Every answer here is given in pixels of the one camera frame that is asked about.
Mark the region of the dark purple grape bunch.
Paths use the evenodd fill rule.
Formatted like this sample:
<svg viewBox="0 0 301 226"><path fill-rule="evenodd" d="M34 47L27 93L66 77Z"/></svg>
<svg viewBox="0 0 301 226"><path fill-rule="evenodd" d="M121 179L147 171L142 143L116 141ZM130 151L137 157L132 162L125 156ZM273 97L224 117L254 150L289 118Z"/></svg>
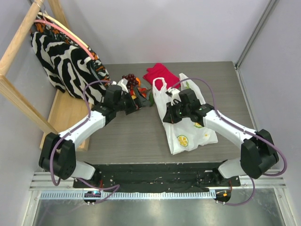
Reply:
<svg viewBox="0 0 301 226"><path fill-rule="evenodd" d="M139 81L137 80L136 76L134 74L128 74L122 76L123 79L127 80L127 88L132 89L133 87L139 86Z"/></svg>

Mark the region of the white lemon print plastic bag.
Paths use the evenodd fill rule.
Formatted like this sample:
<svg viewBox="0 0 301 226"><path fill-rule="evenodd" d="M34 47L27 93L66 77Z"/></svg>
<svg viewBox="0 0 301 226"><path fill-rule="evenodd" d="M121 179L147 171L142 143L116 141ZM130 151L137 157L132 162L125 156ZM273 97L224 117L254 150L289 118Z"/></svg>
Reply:
<svg viewBox="0 0 301 226"><path fill-rule="evenodd" d="M171 98L166 94L169 87L170 85L167 84L166 79L163 77L155 78L152 82L154 102L161 120L166 114L166 104L171 101ZM172 155L184 151L192 151L199 146L216 144L218 142L215 131L192 122L189 118L184 118L176 124L163 122L162 125L166 132L167 143Z"/></svg>

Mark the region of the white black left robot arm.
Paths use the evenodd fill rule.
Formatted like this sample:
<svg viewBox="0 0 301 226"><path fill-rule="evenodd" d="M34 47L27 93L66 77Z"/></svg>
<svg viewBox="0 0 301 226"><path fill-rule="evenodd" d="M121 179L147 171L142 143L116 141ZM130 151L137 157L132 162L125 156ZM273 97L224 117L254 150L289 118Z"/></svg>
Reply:
<svg viewBox="0 0 301 226"><path fill-rule="evenodd" d="M88 187L99 185L100 176L95 166L78 161L76 150L84 140L111 122L117 112L131 114L150 106L150 101L137 88L134 92L136 98L132 98L128 90L120 85L111 85L106 90L103 102L95 105L85 118L59 134L46 135L39 166L50 172L55 184L60 179L81 178Z"/></svg>

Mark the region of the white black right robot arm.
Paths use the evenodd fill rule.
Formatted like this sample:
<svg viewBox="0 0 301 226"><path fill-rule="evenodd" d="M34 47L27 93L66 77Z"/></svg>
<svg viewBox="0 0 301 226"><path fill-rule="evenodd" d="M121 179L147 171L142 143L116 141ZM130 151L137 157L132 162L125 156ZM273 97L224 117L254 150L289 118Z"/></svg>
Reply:
<svg viewBox="0 0 301 226"><path fill-rule="evenodd" d="M163 122L176 124L184 118L211 129L240 149L240 157L222 162L212 174L213 182L225 185L231 177L247 175L258 179L279 161L268 131L255 131L225 117L210 104L202 104L192 89L179 91L169 88L171 98Z"/></svg>

